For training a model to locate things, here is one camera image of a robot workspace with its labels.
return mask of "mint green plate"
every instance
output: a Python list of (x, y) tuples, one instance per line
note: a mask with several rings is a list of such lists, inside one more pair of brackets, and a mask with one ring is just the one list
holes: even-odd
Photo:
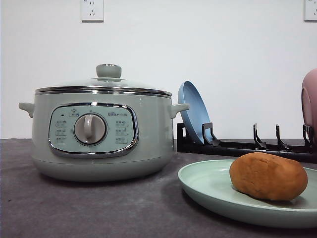
[(205, 208), (225, 217), (267, 227), (317, 227), (317, 170), (305, 168), (308, 185), (291, 201), (257, 200), (233, 187), (229, 175), (234, 160), (210, 160), (178, 171), (185, 192)]

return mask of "brand logo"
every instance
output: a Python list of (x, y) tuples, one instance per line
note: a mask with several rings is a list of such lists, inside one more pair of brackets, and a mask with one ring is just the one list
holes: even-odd
[(108, 113), (108, 116), (122, 116), (122, 117), (126, 117), (127, 113), (115, 113), (115, 112), (111, 112)]

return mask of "lid knob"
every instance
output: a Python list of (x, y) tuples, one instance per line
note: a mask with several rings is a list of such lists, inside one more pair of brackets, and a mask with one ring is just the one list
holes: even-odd
[(99, 78), (120, 78), (121, 77), (121, 67), (105, 63), (105, 64), (99, 64), (96, 68), (97, 70), (97, 76)]

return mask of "blue plate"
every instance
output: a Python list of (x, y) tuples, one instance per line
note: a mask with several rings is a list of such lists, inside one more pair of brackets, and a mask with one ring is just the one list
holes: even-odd
[[(178, 103), (190, 104), (190, 109), (180, 112), (185, 127), (195, 143), (203, 144), (203, 124), (210, 122), (205, 104), (195, 86), (190, 82), (184, 82), (178, 91)], [(211, 141), (210, 130), (206, 130), (206, 138)]]

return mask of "table surface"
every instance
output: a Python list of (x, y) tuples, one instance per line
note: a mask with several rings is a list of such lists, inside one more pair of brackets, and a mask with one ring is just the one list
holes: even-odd
[[(317, 237), (317, 229), (245, 224), (194, 202), (177, 178), (184, 165), (235, 157), (175, 153), (162, 170), (115, 182), (68, 182), (40, 174), (30, 139), (1, 140), (1, 237)], [(317, 164), (302, 163), (317, 169)]]

